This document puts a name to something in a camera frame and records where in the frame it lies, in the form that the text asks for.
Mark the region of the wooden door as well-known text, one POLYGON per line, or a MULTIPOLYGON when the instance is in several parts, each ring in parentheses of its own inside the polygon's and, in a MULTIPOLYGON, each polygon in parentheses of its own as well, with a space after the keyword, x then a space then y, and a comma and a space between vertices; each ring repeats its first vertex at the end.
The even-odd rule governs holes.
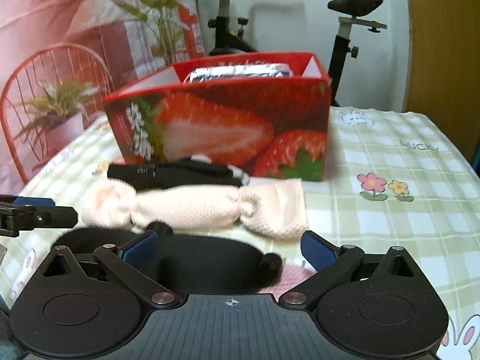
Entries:
POLYGON ((430 118, 467 160, 479 141, 479 0, 409 0, 403 108, 430 118))

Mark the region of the cream knitted cloth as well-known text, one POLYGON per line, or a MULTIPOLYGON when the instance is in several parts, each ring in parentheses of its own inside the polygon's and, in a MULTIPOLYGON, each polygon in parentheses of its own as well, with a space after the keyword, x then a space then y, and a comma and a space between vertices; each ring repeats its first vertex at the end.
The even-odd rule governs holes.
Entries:
POLYGON ((108 180, 89 194, 80 217, 88 226, 146 228, 164 222, 173 229, 223 228, 240 222, 250 232, 277 239, 308 230, 304 188, 299 179, 241 187, 186 185, 138 192, 108 180))

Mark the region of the black round object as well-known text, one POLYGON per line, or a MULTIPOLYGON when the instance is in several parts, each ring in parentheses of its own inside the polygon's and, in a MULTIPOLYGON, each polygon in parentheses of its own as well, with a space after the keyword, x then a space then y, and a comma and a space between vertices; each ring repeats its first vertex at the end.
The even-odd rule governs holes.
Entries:
POLYGON ((156 255, 139 271, 166 289, 186 294, 250 294, 269 287, 281 273, 276 253, 236 240, 174 233, 163 222, 148 230, 158 237, 156 255))

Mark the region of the blue packaged bag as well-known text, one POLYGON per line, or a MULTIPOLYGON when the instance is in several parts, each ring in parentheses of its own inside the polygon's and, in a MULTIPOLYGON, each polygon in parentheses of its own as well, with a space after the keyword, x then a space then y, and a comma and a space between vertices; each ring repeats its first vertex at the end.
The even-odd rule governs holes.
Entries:
POLYGON ((215 67, 198 67, 193 69, 185 83, 205 82, 211 80, 228 80, 260 77, 292 77, 294 73, 286 63, 235 64, 215 67))

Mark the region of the black cloth item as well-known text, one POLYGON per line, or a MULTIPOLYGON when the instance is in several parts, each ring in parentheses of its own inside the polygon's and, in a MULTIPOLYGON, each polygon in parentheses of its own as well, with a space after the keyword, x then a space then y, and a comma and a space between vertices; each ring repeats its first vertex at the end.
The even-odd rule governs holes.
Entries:
POLYGON ((120 180, 137 192, 151 189, 171 189, 189 185, 248 185, 250 176, 235 166, 210 163, 205 157, 193 156, 170 163, 143 165, 110 164, 110 180, 120 180))

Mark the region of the red strawberry cardboard box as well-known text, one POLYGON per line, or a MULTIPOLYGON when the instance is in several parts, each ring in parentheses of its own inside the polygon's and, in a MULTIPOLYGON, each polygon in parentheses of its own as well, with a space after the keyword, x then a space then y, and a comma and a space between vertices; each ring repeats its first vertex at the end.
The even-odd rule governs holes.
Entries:
POLYGON ((219 55, 174 63, 103 99, 127 164, 203 156, 255 177, 320 181, 332 81, 308 52, 219 55), (196 68, 286 63, 291 77, 185 83, 196 68))

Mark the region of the pink printed backdrop cloth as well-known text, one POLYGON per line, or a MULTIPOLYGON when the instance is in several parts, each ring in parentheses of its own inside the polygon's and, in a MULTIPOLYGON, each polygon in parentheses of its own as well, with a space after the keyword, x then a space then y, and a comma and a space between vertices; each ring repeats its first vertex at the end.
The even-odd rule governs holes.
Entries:
POLYGON ((1 191, 21 191, 105 96, 202 55, 195 0, 1 0, 1 191))

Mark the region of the pink knitted item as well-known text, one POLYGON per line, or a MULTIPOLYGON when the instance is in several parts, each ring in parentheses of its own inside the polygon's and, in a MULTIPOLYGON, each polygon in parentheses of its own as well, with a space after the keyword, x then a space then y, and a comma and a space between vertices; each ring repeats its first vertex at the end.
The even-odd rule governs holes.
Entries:
POLYGON ((316 273, 315 270, 312 270, 309 267, 285 264, 281 269, 281 274, 275 279, 273 284, 260 289, 258 293, 272 294, 273 297, 278 300, 282 294, 289 292, 292 288, 303 283, 306 279, 312 277, 316 273))

